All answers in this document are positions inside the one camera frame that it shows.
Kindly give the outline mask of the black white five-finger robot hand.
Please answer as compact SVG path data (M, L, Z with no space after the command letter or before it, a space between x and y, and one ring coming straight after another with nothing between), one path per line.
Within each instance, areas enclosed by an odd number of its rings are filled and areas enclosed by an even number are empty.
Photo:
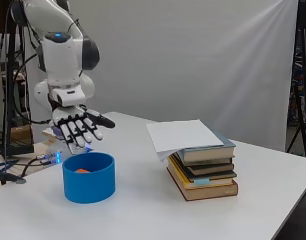
M52 105L52 123L61 132L72 154L85 152L94 140L101 141L101 127L115 127L112 120L85 106L86 95L80 85L52 90L49 101Z

